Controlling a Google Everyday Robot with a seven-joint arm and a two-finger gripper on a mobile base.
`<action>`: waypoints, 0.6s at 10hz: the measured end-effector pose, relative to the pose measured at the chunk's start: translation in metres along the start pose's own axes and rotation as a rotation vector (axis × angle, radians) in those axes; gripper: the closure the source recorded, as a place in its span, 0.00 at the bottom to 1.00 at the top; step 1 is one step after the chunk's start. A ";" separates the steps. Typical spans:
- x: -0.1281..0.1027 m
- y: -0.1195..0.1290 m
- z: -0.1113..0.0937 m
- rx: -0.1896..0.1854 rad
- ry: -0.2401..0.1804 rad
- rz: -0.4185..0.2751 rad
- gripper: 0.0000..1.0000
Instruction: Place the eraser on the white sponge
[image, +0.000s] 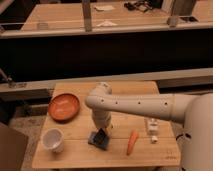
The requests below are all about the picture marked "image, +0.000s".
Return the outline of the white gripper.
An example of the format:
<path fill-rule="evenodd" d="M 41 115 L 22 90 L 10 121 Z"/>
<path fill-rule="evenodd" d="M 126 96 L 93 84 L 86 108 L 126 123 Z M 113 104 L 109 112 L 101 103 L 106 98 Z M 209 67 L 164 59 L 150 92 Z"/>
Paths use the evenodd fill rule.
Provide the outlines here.
<path fill-rule="evenodd" d="M 108 111 L 93 110 L 92 119 L 98 130 L 97 136 L 99 140 L 105 139 L 108 134 L 107 130 L 112 128 L 111 114 Z"/>

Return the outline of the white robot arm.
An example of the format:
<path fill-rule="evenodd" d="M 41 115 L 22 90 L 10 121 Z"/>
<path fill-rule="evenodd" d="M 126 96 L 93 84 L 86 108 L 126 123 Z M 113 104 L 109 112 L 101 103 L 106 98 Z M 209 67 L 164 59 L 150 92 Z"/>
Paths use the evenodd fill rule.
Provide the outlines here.
<path fill-rule="evenodd" d="M 213 171 L 213 93 L 116 95 L 102 82 L 89 92 L 85 104 L 98 128 L 110 124 L 110 111 L 182 124 L 181 170 Z"/>

